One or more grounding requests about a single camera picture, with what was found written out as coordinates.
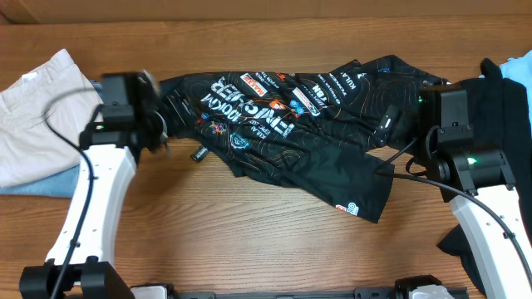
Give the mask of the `black printed cycling jersey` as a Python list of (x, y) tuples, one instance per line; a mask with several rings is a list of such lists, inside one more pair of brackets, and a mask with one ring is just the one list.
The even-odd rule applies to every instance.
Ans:
[(371, 155), (387, 144), (384, 116), (443, 82), (394, 55), (323, 73), (204, 72), (164, 80), (161, 112), (171, 136), (197, 139), (234, 175), (377, 223), (394, 170)]

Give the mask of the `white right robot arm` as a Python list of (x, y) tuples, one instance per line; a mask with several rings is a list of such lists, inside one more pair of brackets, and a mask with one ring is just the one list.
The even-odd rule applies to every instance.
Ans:
[(521, 210), (530, 200), (531, 133), (525, 88), (475, 79), (432, 86), (410, 108), (387, 104), (377, 128), (412, 154), (451, 206), (489, 298), (531, 296), (531, 244)]

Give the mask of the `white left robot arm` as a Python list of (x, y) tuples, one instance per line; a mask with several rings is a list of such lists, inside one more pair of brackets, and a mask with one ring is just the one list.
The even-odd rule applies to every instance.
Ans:
[(19, 282), (24, 299), (132, 298), (115, 270), (115, 241), (121, 210), (143, 149), (168, 139), (159, 112), (160, 87), (148, 71), (105, 74), (102, 102), (79, 141), (79, 176), (60, 235), (41, 266), (25, 267)]

